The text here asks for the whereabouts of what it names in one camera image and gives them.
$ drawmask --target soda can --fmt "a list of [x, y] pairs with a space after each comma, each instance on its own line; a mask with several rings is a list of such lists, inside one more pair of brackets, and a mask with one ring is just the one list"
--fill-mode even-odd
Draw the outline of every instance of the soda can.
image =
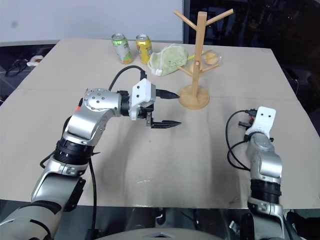
[[133, 56], [130, 52], [128, 40], [122, 33], [113, 34], [112, 45], [114, 47], [115, 53], [117, 54], [120, 63], [129, 64], [133, 61]]
[[140, 60], [143, 64], [147, 64], [152, 54], [150, 38], [146, 34], [136, 36], [136, 48], [138, 49]]

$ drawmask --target beige table surface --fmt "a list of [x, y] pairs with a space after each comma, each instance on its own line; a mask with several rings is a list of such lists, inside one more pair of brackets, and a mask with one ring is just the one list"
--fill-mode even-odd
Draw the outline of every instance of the beige table surface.
[[[135, 43], [129, 43], [136, 54]], [[153, 43], [159, 52], [165, 43]], [[193, 53], [193, 45], [183, 45]], [[92, 158], [99, 206], [246, 208], [250, 174], [229, 166], [225, 123], [241, 109], [266, 106], [277, 110], [271, 136], [283, 161], [282, 196], [287, 209], [320, 208], [320, 138], [290, 88], [270, 49], [204, 46], [223, 57], [223, 65], [204, 73], [200, 85], [210, 93], [201, 110], [183, 108], [178, 100], [157, 99], [155, 120], [180, 121], [169, 129], [150, 129], [145, 120], [112, 118]], [[177, 92], [191, 78], [177, 71], [148, 79], [158, 89]], [[110, 40], [60, 41], [0, 107], [0, 199], [29, 201], [42, 172], [40, 160], [60, 138], [65, 119], [73, 114], [86, 88], [108, 88], [125, 67], [116, 59]], [[114, 91], [128, 90], [139, 80], [130, 69]], [[231, 143], [244, 129], [234, 118]], [[248, 166], [246, 146], [235, 152]], [[90, 171], [79, 201], [92, 205]]]

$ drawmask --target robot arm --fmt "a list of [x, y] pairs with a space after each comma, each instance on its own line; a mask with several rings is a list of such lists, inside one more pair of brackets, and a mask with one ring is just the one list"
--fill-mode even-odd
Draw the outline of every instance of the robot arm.
[[251, 163], [251, 196], [247, 201], [251, 214], [242, 217], [240, 239], [285, 239], [283, 207], [279, 204], [282, 161], [270, 140], [275, 114], [274, 109], [259, 107], [245, 132], [249, 139], [246, 155]]
[[53, 239], [62, 212], [72, 211], [78, 204], [86, 183], [81, 175], [85, 173], [110, 118], [146, 118], [147, 126], [159, 129], [179, 125], [177, 121], [153, 121], [156, 96], [165, 99], [179, 97], [156, 89], [146, 78], [133, 86], [131, 96], [127, 91], [87, 90], [77, 111], [66, 122], [54, 153], [48, 158], [32, 192], [31, 203], [15, 210], [0, 223], [1, 239]]

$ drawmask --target white wall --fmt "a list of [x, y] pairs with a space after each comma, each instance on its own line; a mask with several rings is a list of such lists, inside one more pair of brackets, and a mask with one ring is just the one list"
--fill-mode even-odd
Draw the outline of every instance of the white wall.
[[182, 42], [183, 0], [0, 0], [0, 46], [63, 38]]

